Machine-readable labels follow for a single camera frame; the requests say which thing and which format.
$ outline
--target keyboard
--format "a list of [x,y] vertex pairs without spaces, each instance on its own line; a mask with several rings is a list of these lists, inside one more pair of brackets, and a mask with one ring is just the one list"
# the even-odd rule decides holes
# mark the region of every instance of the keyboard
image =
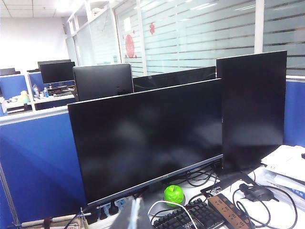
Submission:
[[56,96],[54,96],[54,97],[59,97],[59,96],[64,96],[64,95],[70,95],[70,94],[72,94],[72,92],[65,92],[65,93],[56,94]]
[[[216,229],[224,224],[223,217],[203,203],[200,198],[187,204],[188,210],[198,229]],[[191,219],[182,208],[174,210],[155,220],[153,226],[156,229],[194,229]]]

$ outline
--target blue cubicle divider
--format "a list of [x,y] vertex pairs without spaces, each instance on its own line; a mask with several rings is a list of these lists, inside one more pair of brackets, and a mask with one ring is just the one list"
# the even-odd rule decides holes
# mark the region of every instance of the blue cubicle divider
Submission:
[[305,83],[286,83],[284,143],[305,147]]
[[13,217],[10,212],[10,207],[4,193],[4,188],[0,183],[0,228],[5,229],[12,222]]
[[68,114],[1,126],[1,163],[21,222],[85,205]]
[[6,100],[20,95],[21,91],[28,91],[24,75],[1,77],[0,87]]
[[[36,84],[39,91],[43,91],[43,89],[45,87],[49,87],[48,83],[43,83],[42,76],[41,76],[40,72],[30,73],[29,76],[30,76],[31,87],[33,87],[34,84]],[[68,81],[68,82],[65,82],[64,84],[65,85],[73,85],[74,81]],[[57,87],[57,86],[59,86],[59,83],[52,83],[52,86]]]

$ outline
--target monitor screen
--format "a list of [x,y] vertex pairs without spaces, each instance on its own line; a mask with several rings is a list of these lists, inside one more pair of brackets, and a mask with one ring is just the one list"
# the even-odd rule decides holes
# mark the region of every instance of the monitor screen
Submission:
[[133,92],[128,63],[74,67],[73,72],[79,101]]
[[42,64],[41,75],[43,83],[59,83],[74,80],[74,62]]
[[260,164],[283,144],[287,51],[217,59],[227,169]]
[[0,69],[0,75],[14,75],[16,74],[15,68]]
[[68,105],[88,204],[222,157],[221,79]]
[[67,60],[54,60],[54,61],[38,61],[38,69],[40,71],[40,65],[41,64],[47,64],[47,63],[65,63],[65,62],[71,62],[71,59],[67,59]]
[[135,92],[142,92],[157,88],[194,83],[215,79],[216,67],[197,68],[173,73],[135,77],[133,87]]

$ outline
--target water bottle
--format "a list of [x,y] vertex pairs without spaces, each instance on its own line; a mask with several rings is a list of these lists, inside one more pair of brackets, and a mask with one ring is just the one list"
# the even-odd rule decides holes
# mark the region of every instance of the water bottle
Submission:
[[45,97],[49,97],[49,92],[48,92],[48,89],[46,87],[44,88],[43,93],[44,93]]

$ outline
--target white paper stack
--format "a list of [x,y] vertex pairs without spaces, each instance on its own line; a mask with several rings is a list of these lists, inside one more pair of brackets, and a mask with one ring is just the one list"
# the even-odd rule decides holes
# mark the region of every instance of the white paper stack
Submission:
[[[296,205],[305,210],[305,159],[301,156],[303,153],[305,148],[301,146],[278,147],[261,160],[267,166],[264,168],[264,176],[258,178],[257,182],[286,191]],[[280,192],[277,196],[289,201]]]

